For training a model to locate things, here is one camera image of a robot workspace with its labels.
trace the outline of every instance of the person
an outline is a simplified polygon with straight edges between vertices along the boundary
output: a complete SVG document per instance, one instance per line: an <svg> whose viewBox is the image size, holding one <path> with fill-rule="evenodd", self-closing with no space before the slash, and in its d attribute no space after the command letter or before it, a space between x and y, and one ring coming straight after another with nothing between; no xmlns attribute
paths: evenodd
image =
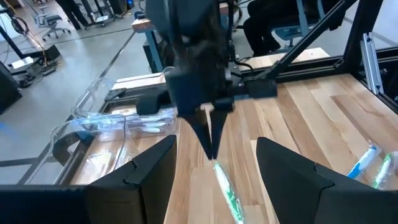
<svg viewBox="0 0 398 224"><path fill-rule="evenodd" d="M337 2L338 0L323 0L325 13ZM315 0L307 1L306 6L317 10ZM253 51L253 57L267 55L280 48L280 44L271 34L272 21L291 16L299 18L296 0L254 0L248 5L248 13L250 17L244 22L243 31ZM337 29L342 24L343 18L344 14L337 18L329 29Z"/></svg>
<svg viewBox="0 0 398 224"><path fill-rule="evenodd" d="M58 5L61 6L62 10L65 12L67 17L69 18L69 21L73 24L76 30L81 29L76 18L84 27L88 26L86 18L83 16L83 14L79 9L79 6L74 0L55 0L55 1L58 3Z"/></svg>

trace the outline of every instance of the chair base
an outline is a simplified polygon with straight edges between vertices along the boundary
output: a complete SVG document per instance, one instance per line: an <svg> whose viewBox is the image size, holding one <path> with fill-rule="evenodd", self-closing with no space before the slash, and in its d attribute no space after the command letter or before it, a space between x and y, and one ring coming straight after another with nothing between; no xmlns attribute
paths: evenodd
<svg viewBox="0 0 398 224"><path fill-rule="evenodd" d="M43 41L47 41L45 39L45 36L50 37L50 34L54 33L55 34L55 38L59 38L57 31L62 31L63 33L68 32L69 34L71 34L69 29L66 28L50 28L50 30L48 30L43 36L42 36L42 40Z"/></svg>

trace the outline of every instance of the metal pole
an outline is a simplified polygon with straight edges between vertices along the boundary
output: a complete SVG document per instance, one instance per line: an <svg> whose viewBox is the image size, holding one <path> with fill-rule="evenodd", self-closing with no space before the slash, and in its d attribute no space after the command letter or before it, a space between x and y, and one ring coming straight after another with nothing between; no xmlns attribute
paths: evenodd
<svg viewBox="0 0 398 224"><path fill-rule="evenodd" d="M305 36L308 34L308 21L304 11L303 1L296 0L296 3L299 12L298 19L300 21L301 33L303 36Z"/></svg>
<svg viewBox="0 0 398 224"><path fill-rule="evenodd" d="M380 68L377 62L376 48L371 33L363 34L361 51L369 90L375 95L383 94L384 89L380 77Z"/></svg>
<svg viewBox="0 0 398 224"><path fill-rule="evenodd" d="M372 32L383 0L359 0L355 18L343 55L348 72L356 72L361 63L360 42L363 34Z"/></svg>

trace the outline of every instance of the black cable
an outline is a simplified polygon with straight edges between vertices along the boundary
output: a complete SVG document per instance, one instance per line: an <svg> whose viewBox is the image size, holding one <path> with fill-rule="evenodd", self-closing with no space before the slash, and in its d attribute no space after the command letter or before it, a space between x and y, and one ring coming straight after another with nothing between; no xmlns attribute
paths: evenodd
<svg viewBox="0 0 398 224"><path fill-rule="evenodd" d="M238 78L242 78L242 76L236 72L231 72L231 75L238 77Z"/></svg>
<svg viewBox="0 0 398 224"><path fill-rule="evenodd" d="M234 63L235 63L236 65L245 66L245 67L247 67L247 68L250 68L251 75L254 75L254 69L253 69L253 67L252 67L251 65L249 65L248 63L239 62L239 61L237 61L236 59L234 59Z"/></svg>
<svg viewBox="0 0 398 224"><path fill-rule="evenodd" d="M18 23L18 21L21 21L25 27L25 29L23 29L23 27L21 26L22 30L19 30L18 26L16 25ZM14 28L14 30L18 33L18 34L22 34L22 35L27 35L29 33L29 27L27 26L27 23L25 22L25 20L23 20L20 17L16 17L13 16L11 18L11 25Z"/></svg>
<svg viewBox="0 0 398 224"><path fill-rule="evenodd" d="M142 12L144 12L145 11L145 6L144 7L141 6L142 2L145 3L145 0L139 0L138 7L141 9Z"/></svg>

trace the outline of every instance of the cable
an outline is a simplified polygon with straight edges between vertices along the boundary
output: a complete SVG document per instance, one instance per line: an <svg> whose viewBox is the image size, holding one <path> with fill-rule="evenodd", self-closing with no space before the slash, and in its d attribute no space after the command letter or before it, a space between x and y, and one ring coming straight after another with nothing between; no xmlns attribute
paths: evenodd
<svg viewBox="0 0 398 224"><path fill-rule="evenodd" d="M254 75L254 69L253 69L253 67L252 67L251 65L249 65L248 63L239 62L239 61L237 61L236 59L234 59L234 63L235 63L236 65L245 66L245 67L247 67L247 68L250 68L251 75Z"/></svg>
<svg viewBox="0 0 398 224"><path fill-rule="evenodd" d="M6 31L6 33L7 33L7 27L6 27L6 25L5 25L5 23L4 23L3 19L2 19L2 17L0 17L0 19L1 19L2 26L4 27L4 31ZM9 44L8 41L7 41L7 54L6 54L6 59L4 59L4 61L3 61L3 64L6 64L6 61L7 61L7 59L8 59L9 51L10 51L10 44Z"/></svg>
<svg viewBox="0 0 398 224"><path fill-rule="evenodd" d="M145 0L139 0L138 7L141 9L142 12L144 12L145 11L145 6L144 7L141 6L142 2L145 3Z"/></svg>
<svg viewBox="0 0 398 224"><path fill-rule="evenodd" d="M127 13L127 1L128 0L126 0L126 3L124 5L124 11L122 12L121 16L123 16L123 15L125 15L125 13Z"/></svg>
<svg viewBox="0 0 398 224"><path fill-rule="evenodd" d="M16 13L14 7L12 5L10 5L6 0L4 0L4 2L12 9L12 11L14 12L14 14Z"/></svg>
<svg viewBox="0 0 398 224"><path fill-rule="evenodd" d="M31 34L27 34L27 35L29 37L31 37L42 48L43 57L44 57L44 65L47 65L47 58L45 56L44 47L40 44L40 42L36 39L36 37L34 37L34 35L31 35Z"/></svg>
<svg viewBox="0 0 398 224"><path fill-rule="evenodd" d="M231 75L238 77L238 78L242 78L242 76L236 72L231 72Z"/></svg>
<svg viewBox="0 0 398 224"><path fill-rule="evenodd" d="M23 29L21 26L22 30L19 30L18 26L16 25L17 23L19 25L18 21L21 21L23 23L23 25L25 26L25 29ZM13 16L11 18L11 25L18 34L27 35L30 31L25 20L23 20L22 18L17 17L17 16Z"/></svg>

